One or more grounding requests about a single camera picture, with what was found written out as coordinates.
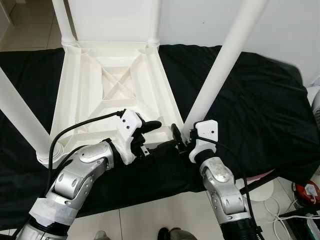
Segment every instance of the black fabric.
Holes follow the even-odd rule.
[[[160,46],[159,55],[183,119],[219,49]],[[61,48],[0,53],[0,67],[48,132],[63,58]],[[286,164],[283,177],[304,184],[320,156],[318,131],[306,95],[295,67],[242,53],[207,118],[218,121],[219,141],[240,157],[248,176]],[[232,156],[219,148],[217,153],[240,177]],[[188,154],[179,155],[176,149],[161,158],[112,169],[94,184],[78,217],[203,191],[198,171]],[[23,222],[46,181],[47,170],[36,160],[35,151],[0,113],[0,230]]]

